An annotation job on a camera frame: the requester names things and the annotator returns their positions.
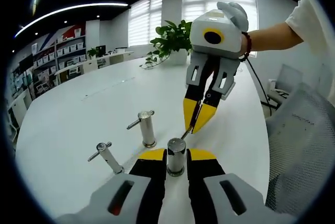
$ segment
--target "person's arm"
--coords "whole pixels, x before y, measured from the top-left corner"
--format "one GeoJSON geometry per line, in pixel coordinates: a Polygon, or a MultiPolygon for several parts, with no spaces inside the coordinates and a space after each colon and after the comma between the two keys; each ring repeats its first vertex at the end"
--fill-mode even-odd
{"type": "MultiPolygon", "coordinates": [[[[251,51],[286,50],[302,43],[303,40],[290,28],[287,23],[277,24],[268,29],[249,32],[251,51]]],[[[242,36],[241,54],[247,51],[247,39],[242,36]]]]}

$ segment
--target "metal peg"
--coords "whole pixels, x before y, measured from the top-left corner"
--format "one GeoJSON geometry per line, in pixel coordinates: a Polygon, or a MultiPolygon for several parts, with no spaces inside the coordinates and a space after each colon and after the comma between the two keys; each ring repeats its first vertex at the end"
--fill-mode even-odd
{"type": "Polygon", "coordinates": [[[182,135],[181,139],[184,140],[186,136],[190,133],[190,131],[193,129],[193,126],[190,126],[182,135]]]}
{"type": "Polygon", "coordinates": [[[91,161],[100,154],[101,157],[103,157],[103,159],[107,162],[107,164],[113,169],[115,174],[124,172],[124,168],[116,161],[114,156],[109,151],[109,147],[111,147],[111,142],[108,142],[107,144],[99,143],[96,146],[97,152],[89,157],[87,161],[91,161]]]}
{"type": "Polygon", "coordinates": [[[167,145],[167,173],[178,177],[184,173],[186,142],[183,139],[170,139],[167,145]]]}
{"type": "Polygon", "coordinates": [[[154,111],[141,111],[138,113],[138,120],[128,125],[127,130],[131,129],[137,124],[140,124],[143,145],[147,148],[153,148],[156,145],[156,138],[153,134],[151,116],[154,115],[154,111]]]}

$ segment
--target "white tabletop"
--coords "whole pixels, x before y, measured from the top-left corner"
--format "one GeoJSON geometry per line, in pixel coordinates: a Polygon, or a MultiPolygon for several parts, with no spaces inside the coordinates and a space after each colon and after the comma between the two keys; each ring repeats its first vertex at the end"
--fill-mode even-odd
{"type": "Polygon", "coordinates": [[[78,67],[78,66],[83,65],[85,63],[90,63],[90,62],[94,62],[94,61],[98,61],[98,60],[102,60],[102,59],[106,59],[106,58],[116,57],[118,55],[131,54],[131,53],[134,53],[134,52],[133,51],[125,51],[125,52],[121,52],[121,53],[113,53],[113,54],[103,55],[100,58],[94,58],[94,59],[86,60],[84,62],[79,62],[79,63],[73,64],[73,65],[67,66],[65,68],[62,68],[59,71],[55,72],[54,75],[58,75],[58,74],[60,74],[64,71],[68,71],[72,68],[78,67]]]}
{"type": "MultiPolygon", "coordinates": [[[[52,218],[85,207],[93,191],[113,173],[97,157],[87,162],[99,142],[113,143],[116,160],[129,172],[142,145],[140,127],[126,130],[141,110],[154,110],[158,144],[181,137],[186,66],[139,67],[145,60],[114,64],[79,76],[35,99],[24,118],[16,161],[22,177],[52,218]]],[[[226,173],[235,173],[260,191],[265,202],[270,157],[261,103],[245,64],[236,86],[201,131],[188,135],[187,148],[211,151],[226,173]]],[[[194,223],[187,173],[166,176],[159,223],[194,223]]]]}

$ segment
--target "wrist bracelet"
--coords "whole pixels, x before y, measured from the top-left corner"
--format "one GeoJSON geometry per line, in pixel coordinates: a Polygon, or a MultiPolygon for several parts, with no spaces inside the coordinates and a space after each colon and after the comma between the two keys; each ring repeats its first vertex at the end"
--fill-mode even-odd
{"type": "Polygon", "coordinates": [[[248,58],[251,51],[251,38],[248,32],[242,31],[241,33],[247,38],[247,51],[244,53],[244,57],[240,59],[241,62],[244,62],[248,58]]]}

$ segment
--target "ceiling light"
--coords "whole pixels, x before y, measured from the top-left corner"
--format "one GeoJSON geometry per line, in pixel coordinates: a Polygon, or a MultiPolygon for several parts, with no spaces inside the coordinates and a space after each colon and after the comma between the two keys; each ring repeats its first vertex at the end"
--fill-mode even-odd
{"type": "Polygon", "coordinates": [[[57,14],[59,12],[63,12],[63,11],[70,10],[70,9],[74,9],[74,8],[83,8],[83,7],[92,7],[92,6],[121,6],[121,7],[127,7],[128,4],[126,4],[126,3],[89,3],[89,4],[81,4],[81,5],[71,6],[71,7],[67,7],[67,8],[62,8],[62,9],[53,11],[51,13],[48,13],[48,14],[46,14],[44,16],[41,16],[41,17],[37,18],[36,20],[32,21],[31,23],[27,24],[18,33],[16,33],[16,35],[14,37],[17,37],[25,29],[29,28],[31,25],[37,23],[38,21],[41,21],[42,19],[44,19],[46,17],[52,16],[52,15],[57,14]]]}

